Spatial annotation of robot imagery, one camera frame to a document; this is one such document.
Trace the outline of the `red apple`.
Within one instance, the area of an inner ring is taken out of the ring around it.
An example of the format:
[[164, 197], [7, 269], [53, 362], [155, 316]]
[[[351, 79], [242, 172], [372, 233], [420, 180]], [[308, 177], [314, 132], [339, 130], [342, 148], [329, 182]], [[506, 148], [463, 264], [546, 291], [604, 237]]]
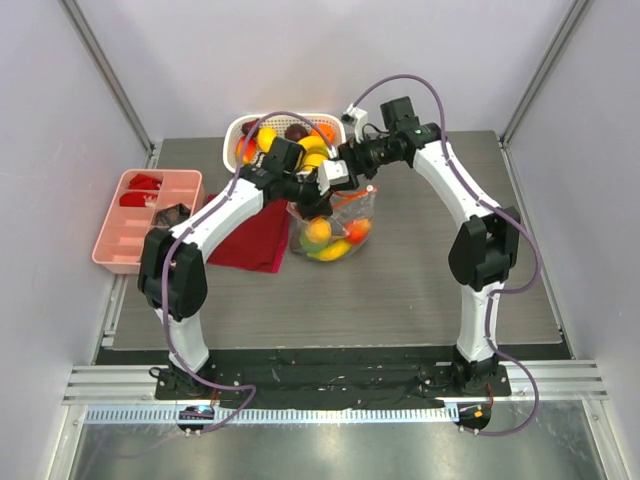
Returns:
[[371, 221], [367, 218], [353, 220], [344, 226], [345, 239], [352, 245], [360, 245], [367, 239], [371, 228]]

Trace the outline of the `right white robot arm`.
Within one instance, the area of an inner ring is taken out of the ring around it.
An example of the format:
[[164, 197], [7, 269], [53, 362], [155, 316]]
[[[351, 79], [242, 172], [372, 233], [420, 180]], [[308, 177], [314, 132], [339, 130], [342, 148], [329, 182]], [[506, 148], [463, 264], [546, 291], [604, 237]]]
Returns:
[[447, 261], [461, 288], [461, 323], [453, 350], [451, 386], [465, 395], [483, 389], [498, 374], [492, 338], [496, 332], [500, 292], [515, 266], [520, 216], [501, 209], [457, 159], [443, 122], [423, 124], [408, 97], [380, 107], [385, 130], [368, 137], [365, 110], [351, 104], [341, 119], [355, 137], [338, 149], [357, 175], [372, 178], [378, 169], [404, 162], [437, 193], [457, 228]]

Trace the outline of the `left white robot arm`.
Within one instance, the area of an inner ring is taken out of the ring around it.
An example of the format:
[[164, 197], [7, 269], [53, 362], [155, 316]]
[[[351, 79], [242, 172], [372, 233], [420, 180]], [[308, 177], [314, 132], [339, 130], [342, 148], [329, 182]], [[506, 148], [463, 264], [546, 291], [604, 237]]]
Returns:
[[214, 200], [189, 219], [145, 237], [138, 289], [159, 318], [169, 348], [169, 372], [190, 398], [205, 397], [217, 383], [200, 310], [208, 295], [205, 263], [240, 225], [276, 200], [296, 203], [317, 217], [329, 210], [332, 185], [348, 177], [331, 157], [305, 170], [300, 145], [282, 138], [257, 164], [241, 165]]

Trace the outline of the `green round fruit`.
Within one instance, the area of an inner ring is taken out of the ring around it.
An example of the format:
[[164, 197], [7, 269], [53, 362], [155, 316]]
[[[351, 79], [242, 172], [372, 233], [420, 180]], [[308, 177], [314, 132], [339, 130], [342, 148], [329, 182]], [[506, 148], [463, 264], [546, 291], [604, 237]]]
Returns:
[[326, 242], [315, 242], [312, 241], [304, 232], [300, 233], [299, 236], [300, 247], [307, 253], [318, 253], [326, 247]]

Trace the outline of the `clear zip top bag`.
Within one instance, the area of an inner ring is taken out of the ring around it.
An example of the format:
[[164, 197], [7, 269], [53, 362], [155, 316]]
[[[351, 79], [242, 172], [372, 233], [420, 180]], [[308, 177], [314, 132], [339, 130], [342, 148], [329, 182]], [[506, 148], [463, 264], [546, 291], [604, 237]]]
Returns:
[[[328, 220], [332, 227], [332, 235], [329, 241], [326, 242], [326, 246], [339, 239], [345, 239], [344, 226], [356, 219], [367, 218], [371, 221], [372, 228], [367, 239], [360, 245], [352, 245], [352, 248], [348, 254], [344, 257], [355, 253], [360, 247], [362, 247], [370, 237], [373, 231], [373, 216], [374, 216], [374, 204], [378, 189], [376, 186], [367, 185], [366, 187], [358, 190], [346, 193], [335, 193], [331, 198], [331, 205], [333, 207], [333, 214], [329, 217], [316, 217], [324, 218]], [[290, 251], [300, 257], [304, 257], [310, 261], [321, 262], [307, 257], [307, 252], [301, 249], [299, 236], [301, 232], [305, 233], [305, 227], [312, 221], [303, 219], [299, 216], [295, 205], [293, 203], [287, 204], [287, 211], [291, 216], [291, 224], [289, 229], [289, 249]]]

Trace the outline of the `yellow lemon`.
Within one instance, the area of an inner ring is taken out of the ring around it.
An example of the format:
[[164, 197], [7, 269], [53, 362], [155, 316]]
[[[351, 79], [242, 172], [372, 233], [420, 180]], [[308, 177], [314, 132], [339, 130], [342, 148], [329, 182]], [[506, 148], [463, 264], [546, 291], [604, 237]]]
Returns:
[[328, 220], [315, 218], [305, 227], [305, 236], [312, 243], [324, 243], [330, 240], [332, 227]]

